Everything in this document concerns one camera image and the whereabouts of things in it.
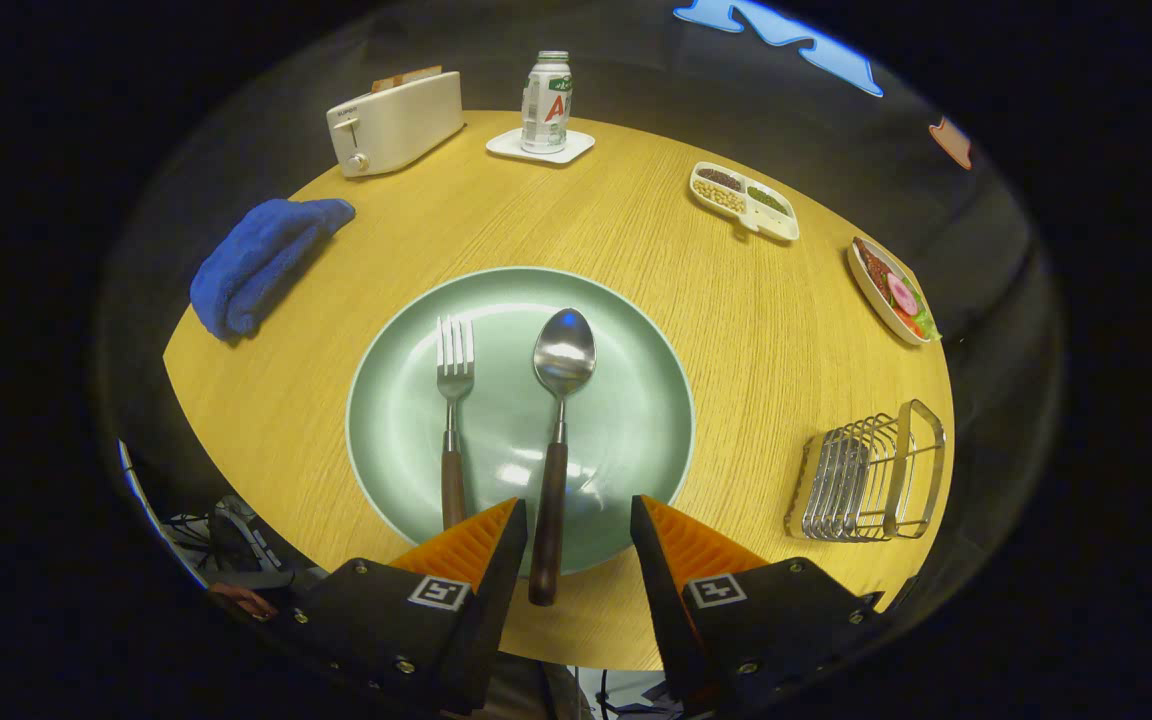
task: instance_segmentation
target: blue towel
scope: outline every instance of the blue towel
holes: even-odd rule
[[[189,285],[202,325],[220,340],[250,334],[288,270],[349,220],[346,200],[265,200],[248,211]]]

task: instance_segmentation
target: fork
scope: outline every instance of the fork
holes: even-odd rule
[[[461,438],[456,430],[456,402],[473,387],[473,323],[454,323],[448,314],[435,319],[438,392],[447,397],[444,432],[444,530],[465,518],[465,480],[461,465]]]

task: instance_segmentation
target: floor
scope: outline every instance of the floor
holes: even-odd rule
[[[596,719],[600,719],[602,712],[598,707],[596,695],[602,689],[602,669],[598,669],[598,667],[579,667],[577,669],[577,667],[571,667],[570,665],[567,666],[567,669],[573,673],[579,670],[579,687],[582,691],[585,691],[585,697],[589,698],[589,706],[593,708]],[[608,703],[616,707],[631,705],[631,703],[636,702],[643,703],[643,705],[652,705],[652,702],[646,700],[643,694],[662,682],[662,670],[650,670],[649,673],[607,670]]]

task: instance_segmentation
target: wooden table surface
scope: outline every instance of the wooden table surface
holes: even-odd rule
[[[643,309],[684,364],[696,445],[677,508],[768,561],[805,556],[854,593],[886,591],[882,611],[937,537],[954,406],[940,343],[899,341],[856,288],[844,250],[867,236],[757,169],[593,120],[573,119],[596,145],[570,165],[490,156],[486,141],[516,127],[517,115],[467,111],[461,132],[402,170],[344,179],[333,167],[296,192],[293,200],[343,197],[357,217],[255,338],[229,347],[192,308],[180,318],[164,361],[221,473],[323,568],[393,560],[410,546],[372,510],[346,452],[346,396],[362,354],[391,316],[448,279],[503,265],[567,270]],[[781,245],[702,209],[687,190],[698,160],[780,190],[799,240]],[[940,415],[950,448],[929,532],[865,544],[786,537],[781,518],[806,439],[895,415],[910,397]],[[515,591],[500,650],[660,669],[632,547],[563,578],[547,609],[526,601],[525,582]]]

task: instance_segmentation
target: tomato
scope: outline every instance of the tomato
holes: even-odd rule
[[[926,338],[923,334],[923,328],[918,327],[918,323],[914,321],[912,316],[907,313],[904,310],[901,310],[900,306],[893,306],[892,312],[896,313],[896,317],[900,318],[900,321],[904,323],[907,328],[914,331],[914,334],[916,334],[916,336]]]

